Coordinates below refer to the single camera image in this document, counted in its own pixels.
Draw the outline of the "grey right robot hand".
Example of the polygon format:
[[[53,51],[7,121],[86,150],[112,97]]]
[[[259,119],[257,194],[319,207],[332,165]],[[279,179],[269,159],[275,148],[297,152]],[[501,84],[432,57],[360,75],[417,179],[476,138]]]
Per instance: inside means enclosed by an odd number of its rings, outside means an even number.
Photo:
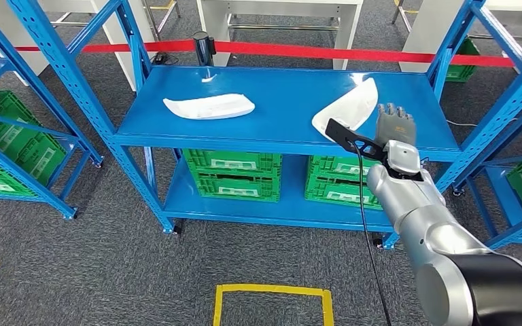
[[[417,128],[413,116],[407,113],[402,106],[393,103],[378,104],[374,141],[385,146],[390,140],[415,145]]]

